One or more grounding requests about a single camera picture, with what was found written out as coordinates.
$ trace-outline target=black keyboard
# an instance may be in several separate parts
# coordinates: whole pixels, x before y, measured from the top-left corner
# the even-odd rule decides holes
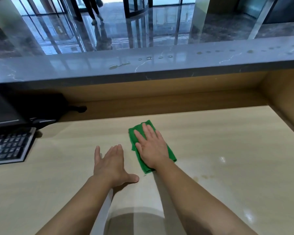
[[[35,131],[34,127],[0,130],[0,164],[23,162]]]

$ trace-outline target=hand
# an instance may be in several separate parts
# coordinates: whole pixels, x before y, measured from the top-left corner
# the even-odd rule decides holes
[[[169,158],[168,146],[158,130],[155,133],[153,128],[145,123],[143,123],[143,130],[146,139],[137,130],[134,130],[139,141],[135,146],[146,165],[156,169],[163,159]]]
[[[125,182],[136,183],[139,177],[128,174],[124,169],[124,156],[122,145],[111,147],[104,158],[100,157],[100,147],[95,149],[94,175],[103,175],[111,182],[111,187],[120,186]]]

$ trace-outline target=green cloth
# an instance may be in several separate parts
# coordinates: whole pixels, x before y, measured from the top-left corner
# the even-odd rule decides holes
[[[146,125],[150,125],[154,131],[156,130],[154,128],[154,126],[152,125],[151,121],[148,120],[146,122],[144,122]],[[135,146],[135,143],[138,142],[138,139],[136,138],[135,134],[134,134],[134,129],[137,130],[138,132],[140,132],[140,134],[146,138],[145,134],[144,134],[144,131],[143,131],[143,123],[139,124],[139,125],[136,125],[135,127],[133,128],[129,128],[129,139],[131,140],[131,143],[132,143],[132,151],[135,151],[136,152],[136,156],[137,156],[137,159],[138,159],[138,162],[142,168],[142,170],[144,171],[145,174],[147,173],[150,173],[152,171],[154,171],[154,169],[150,168],[149,166],[147,166],[143,160],[141,159],[140,157],[140,154]],[[168,152],[169,152],[169,158],[172,159],[173,162],[176,162],[176,157],[174,156],[172,150],[169,148],[168,146]]]

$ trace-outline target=computer monitor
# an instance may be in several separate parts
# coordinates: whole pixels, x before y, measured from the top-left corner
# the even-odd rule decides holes
[[[26,124],[26,120],[0,94],[0,127]]]

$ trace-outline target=black bag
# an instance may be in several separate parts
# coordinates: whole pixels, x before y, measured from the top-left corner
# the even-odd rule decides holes
[[[97,6],[98,7],[102,7],[103,6],[103,2],[102,0],[96,0]]]

